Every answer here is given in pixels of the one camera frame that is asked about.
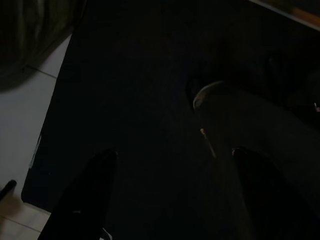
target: dark floor mat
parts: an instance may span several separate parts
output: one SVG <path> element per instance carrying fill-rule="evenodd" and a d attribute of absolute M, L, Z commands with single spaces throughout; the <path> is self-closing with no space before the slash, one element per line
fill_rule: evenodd
<path fill-rule="evenodd" d="M 239 47 L 230 62 L 258 76 L 259 56 L 314 33 L 242 0 L 88 1 L 57 79 L 24 202 L 51 211 L 94 154 L 116 148 L 105 223 L 112 236 L 235 239 L 186 81 L 210 74 L 224 36 Z"/>

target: floor tile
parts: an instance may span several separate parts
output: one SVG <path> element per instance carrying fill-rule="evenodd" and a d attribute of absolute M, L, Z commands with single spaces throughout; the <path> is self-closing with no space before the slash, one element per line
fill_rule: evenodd
<path fill-rule="evenodd" d="M 30 64 L 31 67 L 40 70 L 46 74 L 49 74 L 55 78 L 58 77 L 62 62 L 64 60 L 67 47 L 70 41 L 71 35 L 64 40 L 42 63 L 34 62 Z"/>
<path fill-rule="evenodd" d="M 12 195 L 0 202 L 0 216 L 41 230 L 48 214 L 21 201 L 21 192 L 44 123 L 56 79 L 26 69 L 25 81 L 0 89 L 0 188 L 17 181 Z"/>
<path fill-rule="evenodd" d="M 0 217 L 0 240 L 37 240 L 40 232 Z"/>

